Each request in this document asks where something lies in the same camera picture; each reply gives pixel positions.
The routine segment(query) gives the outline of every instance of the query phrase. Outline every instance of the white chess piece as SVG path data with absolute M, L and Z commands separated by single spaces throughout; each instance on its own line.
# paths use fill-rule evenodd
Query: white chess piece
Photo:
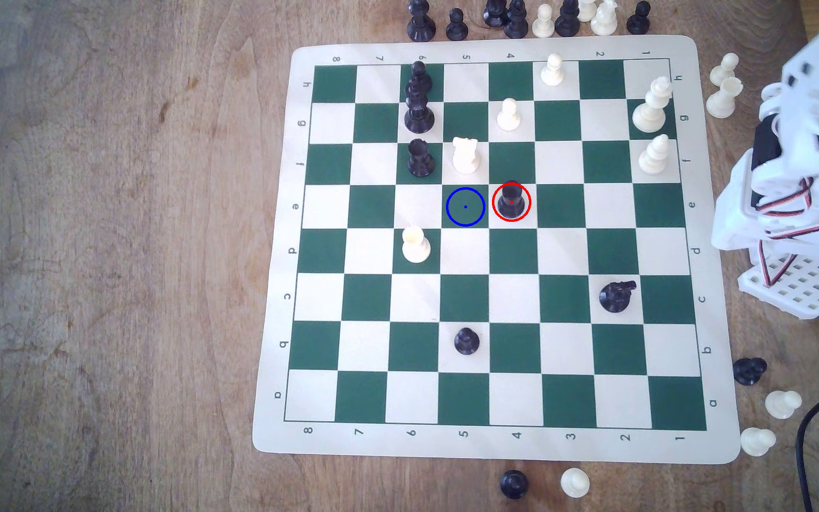
M 729 76 L 735 76 L 735 66 L 738 65 L 738 55 L 725 54 L 722 56 L 722 64 L 715 66 L 710 71 L 710 81 L 712 85 L 722 86 L 722 80 Z
M 431 245 L 422 228 L 410 226 L 403 230 L 403 257 L 410 263 L 425 262 L 431 253 Z
M 555 24 L 552 22 L 552 6 L 542 4 L 536 10 L 536 20 L 532 22 L 532 34 L 536 37 L 552 37 Z
M 475 138 L 454 138 L 454 157 L 451 158 L 451 162 L 453 162 L 454 169 L 457 169 L 457 172 L 472 174 L 479 168 L 479 155 L 476 153 L 477 144 L 479 144 L 479 141 Z
M 590 477 L 582 469 L 572 467 L 562 473 L 562 491 L 570 497 L 583 497 L 590 490 Z
M 498 128 L 511 131 L 520 126 L 520 113 L 517 111 L 517 100 L 507 98 L 501 102 L 501 111 L 498 113 Z
M 637 158 L 637 165 L 647 174 L 659 174 L 665 170 L 669 159 L 669 136 L 657 135 Z
M 734 76 L 722 80 L 719 90 L 706 99 L 706 111 L 714 118 L 725 119 L 735 112 L 735 97 L 742 93 L 745 86 Z
M 637 129 L 645 133 L 653 133 L 663 128 L 665 111 L 672 97 L 672 82 L 668 76 L 660 76 L 650 84 L 650 91 L 646 93 L 645 102 L 634 109 L 631 121 Z
M 562 56 L 558 54 L 549 55 L 542 72 L 539 75 L 542 82 L 547 86 L 555 87 L 562 83 L 564 70 L 562 69 Z
M 795 391 L 773 391 L 766 396 L 766 412 L 776 419 L 787 419 L 802 406 L 802 395 Z
M 745 428 L 741 437 L 742 449 L 751 457 L 760 457 L 776 444 L 776 434 L 765 428 Z

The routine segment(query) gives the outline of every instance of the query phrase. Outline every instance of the white square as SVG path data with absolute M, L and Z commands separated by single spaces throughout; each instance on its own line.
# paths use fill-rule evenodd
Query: white square
M 536 101 L 580 99 L 580 64 L 576 60 L 562 62 L 564 79 L 557 86 L 547 86 L 542 81 L 545 61 L 532 63 L 532 98 Z
M 541 323 L 542 372 L 554 375 L 592 375 L 592 325 Z
M 391 276 L 391 321 L 438 321 L 440 299 L 441 276 L 438 274 Z
M 356 68 L 356 103 L 399 103 L 399 65 L 360 65 Z
M 387 372 L 391 348 L 389 321 L 342 321 L 337 369 Z
M 442 208 L 440 185 L 397 185 L 394 190 L 394 228 L 438 229 Z
M 444 101 L 489 101 L 489 65 L 445 64 Z
M 637 228 L 637 262 L 641 275 L 688 275 L 684 228 Z
M 590 273 L 586 228 L 538 228 L 536 252 L 539 274 L 586 275 Z
M 352 144 L 355 103 L 313 103 L 309 144 Z
M 438 373 L 388 372 L 388 423 L 438 423 Z
M 699 377 L 697 332 L 693 325 L 643 326 L 646 374 L 660 377 Z
M 631 292 L 631 302 L 621 312 L 608 312 L 599 304 L 599 292 L 609 283 L 634 281 L 637 289 Z M 592 274 L 590 282 L 590 322 L 592 323 L 643 323 L 643 299 L 639 275 Z
M 349 185 L 306 185 L 302 229 L 346 228 Z
M 489 423 L 542 425 L 542 375 L 490 374 Z
M 511 131 L 498 127 L 501 101 L 489 102 L 489 142 L 532 142 L 536 140 L 536 113 L 532 101 L 518 101 L 520 124 Z
M 454 348 L 454 337 L 469 327 L 479 334 L 479 349 L 462 355 Z M 491 345 L 487 321 L 442 321 L 438 324 L 438 371 L 450 374 L 487 374 L 491 370 Z
M 579 140 L 537 141 L 537 183 L 583 183 L 583 143 Z
M 538 323 L 539 274 L 489 275 L 489 320 Z
M 587 228 L 633 228 L 634 188 L 631 183 L 584 183 Z
M 347 229 L 345 274 L 390 274 L 394 265 L 394 230 Z
M 581 140 L 631 138 L 628 102 L 624 99 L 582 99 Z
M 290 370 L 286 419 L 334 421 L 336 408 L 336 370 Z
M 350 185 L 393 185 L 397 183 L 397 144 L 389 142 L 352 145 Z

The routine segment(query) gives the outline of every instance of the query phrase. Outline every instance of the green square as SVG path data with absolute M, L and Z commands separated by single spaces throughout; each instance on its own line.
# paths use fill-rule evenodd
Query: green square
M 491 372 L 541 372 L 538 323 L 493 323 L 489 326 L 489 331 Z
M 592 375 L 543 375 L 542 425 L 596 428 Z
M 676 138 L 676 130 L 675 130 L 675 105 L 670 100 L 669 104 L 663 107 L 663 112 L 665 112 L 665 123 L 663 127 L 660 128 L 659 131 L 654 131 L 653 133 L 646 133 L 645 131 L 640 131 L 637 127 L 634 126 L 633 121 L 631 121 L 631 117 L 633 116 L 634 110 L 637 109 L 637 106 L 643 103 L 643 99 L 629 99 L 628 100 L 628 126 L 631 130 L 631 140 L 648 140 L 659 135 L 665 133 L 669 136 L 669 138 Z
M 590 284 L 585 275 L 540 275 L 541 321 L 590 322 Z
M 681 183 L 634 183 L 634 219 L 638 228 L 683 228 Z
M 592 364 L 597 375 L 646 375 L 643 325 L 594 324 Z
M 357 103 L 353 142 L 397 142 L 402 123 L 396 103 Z
M 343 276 L 343 320 L 391 320 L 391 274 Z
M 536 182 L 536 149 L 532 142 L 489 144 L 489 182 Z
M 580 61 L 581 99 L 624 99 L 623 60 Z
M 410 145 L 408 143 L 397 145 L 397 184 L 398 185 L 426 185 L 441 182 L 441 156 L 443 149 L 440 142 L 428 143 L 428 154 L 435 159 L 435 170 L 425 178 L 413 176 L 410 173 Z
M 438 324 L 393 321 L 388 370 L 437 372 Z
M 488 320 L 488 275 L 441 275 L 441 321 Z
M 540 228 L 585 228 L 583 185 L 536 185 Z
M 706 430 L 703 382 L 699 377 L 649 377 L 655 430 Z
M 479 142 L 489 140 L 489 104 L 445 103 L 444 138 L 452 141 L 455 137 L 475 138 Z
M 627 140 L 583 142 L 585 183 L 630 183 L 631 145 Z
M 694 323 L 689 275 L 643 275 L 640 278 L 644 323 Z
M 461 226 L 463 228 L 489 227 L 488 215 L 491 198 L 488 186 L 444 185 L 441 187 L 441 200 L 445 204 L 445 209 L 441 211 L 441 227 L 456 228 L 459 226 L 450 218 L 463 224 Z
M 489 425 L 488 374 L 438 374 L 439 425 Z
M 293 321 L 290 370 L 335 370 L 339 348 L 339 321 Z
M 532 100 L 531 62 L 489 64 L 489 101 L 502 101 L 506 98 L 517 101 Z
M 441 273 L 441 230 L 424 229 L 423 233 L 431 246 L 431 254 L 425 262 L 410 263 L 403 257 L 403 229 L 394 229 L 393 274 L 440 274 Z
M 302 229 L 299 272 L 342 274 L 346 253 L 346 229 Z
M 354 185 L 349 187 L 350 228 L 394 227 L 393 185 Z
M 355 65 L 316 65 L 311 89 L 312 103 L 352 103 L 356 101 Z
M 638 274 L 636 229 L 587 229 L 590 274 Z
M 489 231 L 489 272 L 492 274 L 538 274 L 536 229 Z
M 311 144 L 306 159 L 306 185 L 348 185 L 352 144 Z
M 579 101 L 537 101 L 535 116 L 536 140 L 581 139 Z
M 406 85 L 412 78 L 412 64 L 400 66 L 400 102 L 407 99 Z M 444 64 L 426 64 L 425 73 L 431 76 L 431 90 L 426 93 L 428 101 L 444 101 Z
M 338 423 L 384 423 L 387 372 L 337 372 Z

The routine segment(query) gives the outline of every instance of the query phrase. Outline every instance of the white pawn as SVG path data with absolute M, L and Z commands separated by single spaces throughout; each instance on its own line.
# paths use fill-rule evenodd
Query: white pawn
M 735 112 L 735 97 L 742 93 L 745 86 L 734 76 L 722 80 L 719 90 L 706 99 L 706 111 L 714 118 L 725 119 Z
M 542 72 L 539 76 L 542 78 L 542 82 L 547 86 L 555 87 L 561 84 L 564 79 L 562 56 L 558 54 L 549 55 L 549 59 L 546 61 L 545 67 L 542 67 Z
M 637 165 L 647 174 L 659 174 L 665 170 L 669 159 L 669 136 L 663 133 L 650 141 L 637 158 Z
M 776 419 L 787 419 L 802 406 L 802 395 L 795 391 L 773 391 L 766 396 L 766 412 Z
M 572 467 L 562 474 L 562 491 L 570 497 L 583 497 L 590 490 L 590 477 L 582 469 Z
M 665 124 L 665 108 L 672 97 L 672 82 L 668 76 L 660 76 L 650 84 L 650 91 L 646 93 L 645 102 L 634 109 L 631 121 L 637 129 L 645 133 L 653 133 L 663 128 Z
M 776 434 L 765 428 L 745 428 L 742 432 L 742 449 L 751 457 L 760 457 L 776 444 Z
M 501 111 L 498 113 L 498 128 L 511 131 L 520 126 L 520 113 L 517 111 L 517 100 L 504 99 L 501 102 Z
M 712 85 L 722 86 L 722 80 L 729 76 L 735 76 L 735 66 L 738 65 L 738 55 L 725 54 L 722 56 L 722 64 L 715 66 L 710 71 L 710 81 Z

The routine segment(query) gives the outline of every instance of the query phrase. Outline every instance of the black chess piece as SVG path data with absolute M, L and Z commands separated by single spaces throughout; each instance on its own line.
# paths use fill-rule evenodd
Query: black chess piece
M 516 469 L 509 469 L 501 475 L 501 492 L 510 499 L 520 499 L 529 490 L 526 475 Z
M 641 36 L 650 31 L 650 3 L 641 0 L 637 3 L 632 17 L 628 18 L 628 32 L 635 36 Z
M 470 355 L 479 350 L 479 334 L 464 327 L 454 336 L 454 348 L 462 355 Z
M 577 0 L 564 0 L 559 9 L 558 19 L 555 20 L 555 33 L 561 37 L 574 37 L 580 31 L 580 7 Z
M 754 385 L 764 376 L 766 361 L 762 357 L 743 357 L 732 363 L 732 375 L 741 385 Z
M 435 37 L 435 22 L 428 17 L 426 0 L 409 0 L 412 19 L 407 23 L 407 36 L 417 43 L 431 41 Z
M 608 312 L 622 312 L 631 303 L 631 292 L 636 289 L 634 281 L 609 283 L 599 292 L 599 304 Z
M 462 41 L 466 39 L 466 36 L 470 34 L 470 29 L 463 23 L 463 11 L 454 7 L 450 9 L 448 18 L 450 18 L 450 23 L 447 29 L 445 29 L 448 39 L 451 41 Z

